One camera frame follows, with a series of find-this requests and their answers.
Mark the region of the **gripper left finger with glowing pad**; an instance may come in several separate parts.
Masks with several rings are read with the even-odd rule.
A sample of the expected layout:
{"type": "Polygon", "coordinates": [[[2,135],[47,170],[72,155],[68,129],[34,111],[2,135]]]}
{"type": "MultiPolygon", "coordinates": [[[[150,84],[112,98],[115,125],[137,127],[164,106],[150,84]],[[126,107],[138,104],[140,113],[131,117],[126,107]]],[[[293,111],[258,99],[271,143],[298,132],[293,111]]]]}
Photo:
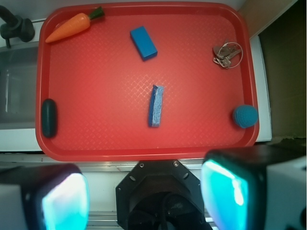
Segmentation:
{"type": "Polygon", "coordinates": [[[74,164],[0,170],[2,230],[84,230],[89,208],[87,179],[74,164]]]}

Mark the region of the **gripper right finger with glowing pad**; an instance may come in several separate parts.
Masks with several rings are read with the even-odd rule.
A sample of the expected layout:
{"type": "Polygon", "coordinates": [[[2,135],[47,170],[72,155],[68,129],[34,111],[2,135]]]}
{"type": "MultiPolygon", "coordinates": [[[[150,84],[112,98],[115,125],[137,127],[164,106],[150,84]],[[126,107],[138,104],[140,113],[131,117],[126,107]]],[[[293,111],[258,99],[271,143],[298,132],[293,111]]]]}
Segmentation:
{"type": "Polygon", "coordinates": [[[305,147],[255,145],[209,151],[201,166],[204,205],[220,230],[304,230],[305,147]]]}

